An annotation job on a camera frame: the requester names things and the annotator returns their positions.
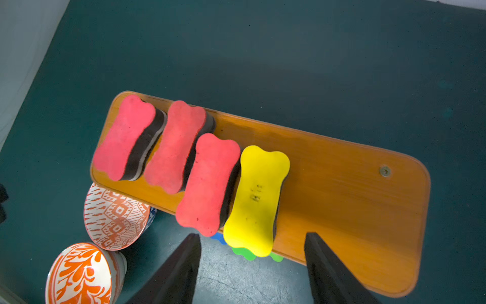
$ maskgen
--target yellow eraser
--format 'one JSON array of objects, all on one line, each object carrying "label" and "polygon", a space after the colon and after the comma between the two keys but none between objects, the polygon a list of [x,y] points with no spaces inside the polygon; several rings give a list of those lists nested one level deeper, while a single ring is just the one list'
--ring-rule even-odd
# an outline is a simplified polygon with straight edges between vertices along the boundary
[{"label": "yellow eraser", "polygon": [[240,162],[240,184],[224,238],[231,247],[247,248],[265,257],[272,252],[278,201],[290,160],[282,152],[251,145],[243,150]]}]

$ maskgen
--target bowl rim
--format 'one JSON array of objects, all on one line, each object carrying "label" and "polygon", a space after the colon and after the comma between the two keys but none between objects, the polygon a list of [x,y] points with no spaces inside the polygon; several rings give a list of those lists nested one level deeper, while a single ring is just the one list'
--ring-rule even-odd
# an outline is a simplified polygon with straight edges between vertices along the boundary
[{"label": "bowl rim", "polygon": [[[98,187],[98,188],[100,188],[100,189],[103,189],[104,191],[108,190],[108,191],[111,191],[111,192],[113,192],[113,193],[119,194],[118,192],[115,192],[115,191],[110,190],[110,189],[106,189],[106,188],[104,188],[104,187],[102,187],[102,186],[100,186],[100,185],[98,185],[98,184],[96,184],[96,183],[94,183],[94,182],[93,182],[93,183],[91,184],[91,186],[89,187],[88,193],[89,193],[89,192],[91,191],[91,189],[92,189],[93,187],[95,187],[95,186],[96,186],[96,187]],[[86,209],[85,209],[85,206],[86,206],[86,203],[88,202],[88,200],[87,200],[87,199],[85,199],[85,203],[83,204],[83,223],[84,223],[84,225],[85,225],[86,232],[88,233],[88,236],[89,236],[89,238],[91,239],[91,241],[92,241],[92,242],[93,242],[93,243],[94,243],[96,246],[100,247],[101,249],[104,249],[104,250],[107,250],[107,251],[119,251],[119,250],[125,249],[125,248],[127,248],[127,247],[131,246],[133,243],[135,243],[135,242],[136,242],[136,240],[138,240],[138,239],[139,239],[139,237],[142,235],[142,233],[144,233],[144,232],[145,232],[145,227],[147,227],[147,224],[148,224],[148,221],[149,221],[149,218],[150,218],[150,212],[151,212],[151,210],[152,210],[152,208],[153,208],[153,207],[152,207],[152,206],[150,206],[150,205],[148,205],[148,204],[145,204],[145,203],[143,203],[143,202],[141,202],[141,201],[138,201],[138,200],[136,200],[136,199],[134,199],[134,198],[131,198],[131,197],[129,197],[129,196],[126,196],[126,197],[127,197],[127,198],[129,198],[129,199],[135,200],[135,201],[139,202],[140,204],[144,204],[144,205],[148,206],[149,210],[148,210],[148,212],[146,212],[146,213],[145,213],[145,215],[144,215],[144,225],[143,225],[143,229],[141,229],[141,230],[140,230],[140,232],[139,232],[138,234],[136,234],[136,235],[133,237],[133,239],[132,239],[132,240],[131,240],[129,243],[127,243],[125,246],[120,247],[120,248],[117,248],[117,249],[108,249],[108,248],[105,248],[103,245],[98,244],[98,242],[97,242],[97,241],[95,241],[95,240],[93,239],[93,237],[91,236],[91,233],[88,231],[88,227],[86,227]]]},{"label": "bowl rim", "polygon": [[49,269],[49,273],[47,274],[47,280],[46,280],[46,287],[45,287],[45,302],[46,304],[56,304],[56,300],[54,300],[54,302],[50,302],[49,301],[49,291],[50,291],[50,285],[51,285],[51,278],[52,278],[52,275],[54,274],[55,277],[57,277],[57,272],[59,270],[59,267],[61,265],[61,262],[62,260],[71,252],[73,251],[76,247],[74,246],[78,246],[78,245],[90,245],[90,246],[93,246],[96,250],[98,250],[99,252],[101,252],[101,254],[103,255],[104,257],[104,260],[106,261],[106,264],[108,265],[108,271],[110,272],[110,287],[111,287],[111,292],[110,292],[110,303],[111,303],[111,300],[112,300],[112,296],[113,296],[113,293],[114,293],[114,290],[113,290],[113,277],[112,277],[112,272],[111,272],[111,267],[110,267],[110,263],[108,261],[108,258],[111,259],[111,257],[106,257],[106,254],[103,252],[103,249],[100,247],[100,246],[97,246],[96,244],[93,244],[91,242],[79,242],[79,243],[74,243],[72,245],[69,245],[67,246],[66,248],[64,248],[61,253],[56,257],[56,259],[54,260],[54,262],[52,263],[51,265],[51,268]]}]

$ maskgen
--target orange patterned bowl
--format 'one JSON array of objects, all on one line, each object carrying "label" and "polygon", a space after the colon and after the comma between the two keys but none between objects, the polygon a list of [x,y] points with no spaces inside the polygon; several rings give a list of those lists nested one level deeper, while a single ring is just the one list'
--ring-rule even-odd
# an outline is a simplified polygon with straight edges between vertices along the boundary
[{"label": "orange patterned bowl", "polygon": [[96,245],[121,250],[147,230],[156,212],[147,204],[93,183],[85,201],[85,227]]},{"label": "orange patterned bowl", "polygon": [[113,304],[123,287],[123,254],[91,243],[64,249],[47,275],[47,304]]}]

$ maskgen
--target gray wall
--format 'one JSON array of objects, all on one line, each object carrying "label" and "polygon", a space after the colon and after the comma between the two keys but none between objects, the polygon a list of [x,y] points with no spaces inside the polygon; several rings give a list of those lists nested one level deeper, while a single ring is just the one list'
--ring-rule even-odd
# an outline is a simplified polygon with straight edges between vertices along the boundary
[{"label": "gray wall", "polygon": [[433,2],[439,1],[441,3],[446,3],[446,4],[486,10],[486,0],[429,0],[429,1],[433,1]]},{"label": "gray wall", "polygon": [[0,0],[0,150],[69,0]]}]

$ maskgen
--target wooden shelf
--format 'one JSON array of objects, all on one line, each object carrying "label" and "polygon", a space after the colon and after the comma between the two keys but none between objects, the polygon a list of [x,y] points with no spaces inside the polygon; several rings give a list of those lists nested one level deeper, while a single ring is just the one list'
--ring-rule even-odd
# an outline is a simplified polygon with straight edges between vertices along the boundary
[{"label": "wooden shelf", "polygon": [[[110,107],[99,143],[129,94],[165,112],[172,103],[135,92],[120,93]],[[366,288],[389,297],[412,291],[430,194],[430,176],[421,162],[394,151],[207,110],[216,120],[218,138],[233,139],[241,148],[254,144],[266,151],[282,151],[290,159],[274,253],[305,265],[305,235],[317,232]],[[390,170],[388,177],[380,173],[384,166]],[[143,175],[136,181],[115,182],[92,165],[90,172],[98,185],[170,214],[175,214],[184,195],[168,195],[147,184]]]}]

